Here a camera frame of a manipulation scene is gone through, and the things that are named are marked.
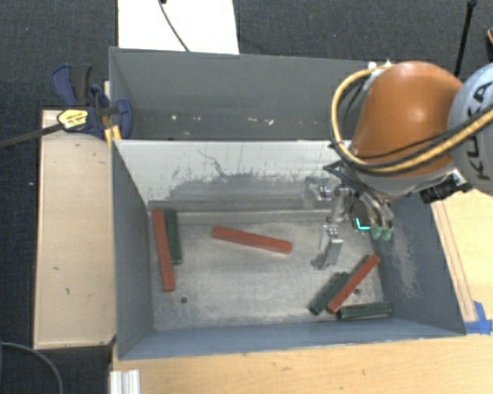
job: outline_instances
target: bin floor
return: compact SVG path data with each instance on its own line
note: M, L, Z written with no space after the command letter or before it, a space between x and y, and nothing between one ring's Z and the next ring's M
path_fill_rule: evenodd
M334 273L350 273L364 256L372 254L370 237L344 223L338 262L315 270L311 261L319 252L320 236L329 211L273 211L263 213L179 213L182 264L174 266L177 288L163 291L150 220L150 264L154 325L161 331L180 328L216 328L268 323L334 320L323 312L315 316L307 306ZM290 254L213 239L213 226L291 241ZM377 268L344 305L383 300Z

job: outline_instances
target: gray bin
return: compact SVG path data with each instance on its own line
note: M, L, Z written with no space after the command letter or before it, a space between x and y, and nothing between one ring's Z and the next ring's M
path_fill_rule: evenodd
M330 98L363 66L111 48L111 96L128 97L135 116L131 139L113 146L121 359L465 334L431 208L417 195L394 202L391 241L346 224L336 265L310 265L330 206L304 196L305 178L326 176L321 167L336 159ZM152 208L179 212L183 263L170 293L160 285ZM293 252L213 240L217 224L291 240ZM333 273L372 252L380 264L347 304L387 300L391 318L341 322L307 310Z

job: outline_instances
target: yellow cable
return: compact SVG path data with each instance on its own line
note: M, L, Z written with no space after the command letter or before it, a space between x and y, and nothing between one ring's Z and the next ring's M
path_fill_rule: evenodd
M377 172L377 173L391 173L391 172L401 172L404 169L411 168L411 167L416 167L420 164L423 164L424 162L435 158L437 156L440 156L443 154L446 150L449 150L452 146L455 144L458 144L464 140L466 140L470 135L474 135L477 133L483 126L485 126L487 123L493 121L493 109L491 109L489 112L484 114L483 116L479 117L477 120L475 120L472 124L470 124L467 127L464 127L462 130L458 131L456 134L452 135L449 137L447 140L443 141L442 143L429 148L428 150L425 150L424 152L418 154L415 158L409 159L406 161L403 161L401 163L398 163L396 165L390 166L390 167L372 167L372 163L367 162L358 156L354 155L348 148L345 146L345 144L342 141L341 134L339 132L339 124L338 124L338 105L339 105L339 100L342 97L342 94L344 90L355 80L358 80L364 76L370 75L373 71L380 70L380 69L387 69L389 67L393 66L392 64L385 64L383 66L376 66L372 67L366 70L362 71L357 71L356 73L350 75L347 79L345 79L342 84L336 89L336 92L334 92L334 97L332 100L332 107L331 107L331 123L332 123L332 132L333 132L333 137L334 141L338 142L338 148L341 152L343 152L344 155L347 156L351 161L356 163L357 165L360 165L362 167L370 167L369 170L372 170L372 172Z

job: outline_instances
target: red block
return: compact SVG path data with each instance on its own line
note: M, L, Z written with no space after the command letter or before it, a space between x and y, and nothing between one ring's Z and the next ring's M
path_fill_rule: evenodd
M343 287L343 289L329 302L327 311L334 314L343 302L354 292L354 289L362 282L362 280L371 272L371 270L380 262L380 257L373 254L365 263L354 273L351 279Z
M239 231L238 229L232 229L230 227L214 227L212 237L218 240L263 248L264 250L283 254L289 254L293 250L293 243L290 241Z
M162 210L154 210L152 212L152 222L154 224L155 246L157 247L157 255L159 256L163 289L165 292L171 292L175 290L175 277L173 276L164 212Z

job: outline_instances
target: blue tape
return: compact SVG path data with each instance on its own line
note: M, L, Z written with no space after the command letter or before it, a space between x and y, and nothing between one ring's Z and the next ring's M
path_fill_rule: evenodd
M475 309L477 310L477 321L465 323L467 334L486 334L490 336L493 332L493 320L487 319L484 313L484 307L480 302L473 301Z

